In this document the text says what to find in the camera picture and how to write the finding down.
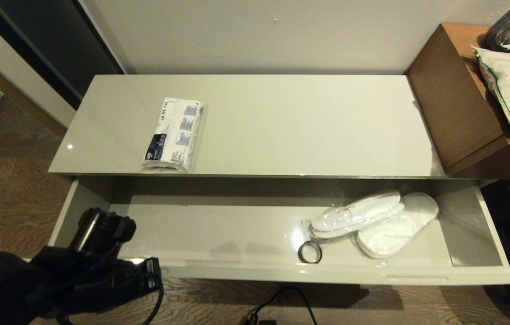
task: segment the white slipper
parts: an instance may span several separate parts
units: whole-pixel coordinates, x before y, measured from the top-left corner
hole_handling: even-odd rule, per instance
[[[343,208],[331,208],[311,222],[313,230],[334,231],[351,227],[393,208],[401,195],[396,190],[379,191]]]
[[[397,216],[357,233],[358,246],[365,255],[382,259],[397,254],[439,212],[435,200],[425,193],[411,193],[402,201],[405,208]]]
[[[375,224],[376,222],[380,222],[381,220],[391,218],[391,217],[395,216],[396,214],[400,213],[403,210],[403,208],[404,208],[403,203],[399,202],[396,205],[392,206],[387,211],[385,211],[381,214],[376,214],[375,216],[372,216],[371,218],[358,218],[358,220],[355,220],[355,222],[352,223],[348,227],[336,229],[333,231],[319,231],[319,230],[313,229],[311,232],[313,232],[313,235],[315,237],[322,238],[322,239],[329,239],[329,238],[343,236],[350,232],[354,232],[356,230],[360,230],[365,227],[368,227],[372,224]]]

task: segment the open drawer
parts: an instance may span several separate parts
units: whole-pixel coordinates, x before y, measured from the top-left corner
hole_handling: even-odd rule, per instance
[[[381,266],[350,239],[301,263],[304,219],[381,189],[424,191],[440,207],[399,254]],[[510,267],[475,181],[82,176],[71,187],[50,245],[66,247],[88,208],[137,222],[120,257],[155,256],[163,275],[188,278],[370,284],[505,284]]]

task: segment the rubber ring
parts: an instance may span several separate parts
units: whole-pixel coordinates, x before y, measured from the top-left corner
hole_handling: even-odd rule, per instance
[[[303,257],[303,248],[306,246],[312,247],[315,250],[315,253],[316,253],[315,260],[308,261],[307,259],[305,259],[305,257]],[[302,261],[303,263],[317,264],[321,261],[321,258],[323,257],[323,251],[321,251],[321,247],[319,247],[319,245],[317,245],[317,243],[314,243],[311,241],[306,241],[303,243],[303,245],[299,246],[299,250],[297,251],[297,256],[299,257],[299,260]]]

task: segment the brown wooden cabinet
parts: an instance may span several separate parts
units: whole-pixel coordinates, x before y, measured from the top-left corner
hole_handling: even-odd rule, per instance
[[[448,175],[510,179],[510,126],[471,45],[488,27],[441,24],[406,74]]]

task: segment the wooden floor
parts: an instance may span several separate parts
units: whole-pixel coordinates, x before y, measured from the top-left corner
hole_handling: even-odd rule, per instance
[[[0,251],[32,257],[45,245],[70,183],[47,174],[61,138],[8,101],[0,105]],[[154,324],[242,324],[283,283],[164,278],[166,295]],[[510,324],[499,287],[415,287],[297,284],[321,325]],[[102,315],[78,315],[81,324],[140,324],[156,294]],[[311,324],[297,296],[287,294],[260,319]],[[34,324],[53,324],[37,319]]]

